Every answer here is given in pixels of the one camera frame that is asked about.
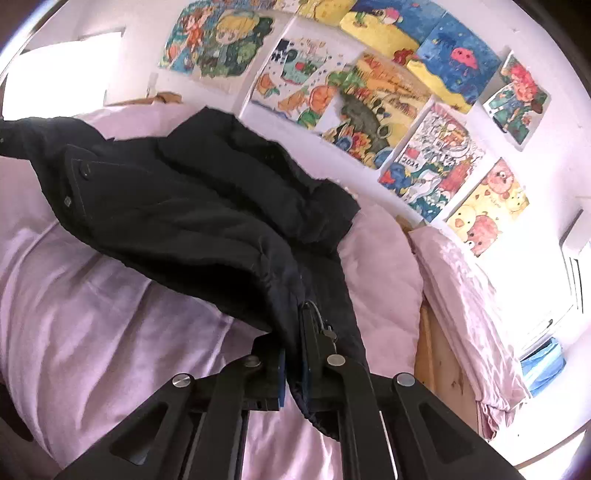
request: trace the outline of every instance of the jacket sleeve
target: jacket sleeve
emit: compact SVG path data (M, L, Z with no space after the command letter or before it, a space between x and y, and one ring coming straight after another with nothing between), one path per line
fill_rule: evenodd
M321 251L336 250L359 210L338 185L311 178L280 145L223 112L202 110L161 139L160 150L175 169L207 176L282 236Z

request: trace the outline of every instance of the pink bedsheet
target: pink bedsheet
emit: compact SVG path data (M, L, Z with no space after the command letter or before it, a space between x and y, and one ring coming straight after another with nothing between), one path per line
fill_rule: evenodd
M167 134L195 111L129 106L85 120L106 137L129 138ZM260 335L72 237L28 162L0 158L0 179L0 371L60 466L174 374L216 373ZM362 202L339 254L371 370L412 372L423 279L400 227ZM304 420L289 394L281 412L251 415L244 479L340 477L339 444Z
M495 289L474 256L430 226L410 232L424 293L478 402L480 435L509 426L531 394L503 329Z

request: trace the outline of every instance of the bright window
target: bright window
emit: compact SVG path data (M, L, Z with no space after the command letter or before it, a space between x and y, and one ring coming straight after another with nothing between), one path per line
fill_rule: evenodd
M103 106L121 33L59 43L20 55L8 72L3 116L73 116Z

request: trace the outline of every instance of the colorful painting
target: colorful painting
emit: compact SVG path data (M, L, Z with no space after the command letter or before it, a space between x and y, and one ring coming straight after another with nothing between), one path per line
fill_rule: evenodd
M245 73L274 19L244 8L272 8L273 1L200 0L185 8L164 48L159 66L192 75L237 77Z
M340 125L323 138L379 168L421 112L430 92L404 67L364 53L340 85Z
M343 54L315 38L282 38L256 81L252 101L313 129L339 91Z
M448 105L468 113L500 64L486 43L446 13L408 69Z
M354 4L355 0L277 0L275 9L336 27Z
M509 165L500 159L447 224L479 257L529 204Z
M405 65L444 14L430 0L358 0L340 27Z
M484 108L497 126L509 135L513 145L522 150L540 124L550 98L513 52L501 69L501 78L507 85L494 94Z
M468 131L436 103L379 182L431 222L483 156Z

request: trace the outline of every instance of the wooden bed frame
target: wooden bed frame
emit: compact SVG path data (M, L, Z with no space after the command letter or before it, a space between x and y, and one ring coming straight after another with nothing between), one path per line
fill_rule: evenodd
M474 391L427 300L423 300L421 305L414 375L449 409L480 434Z

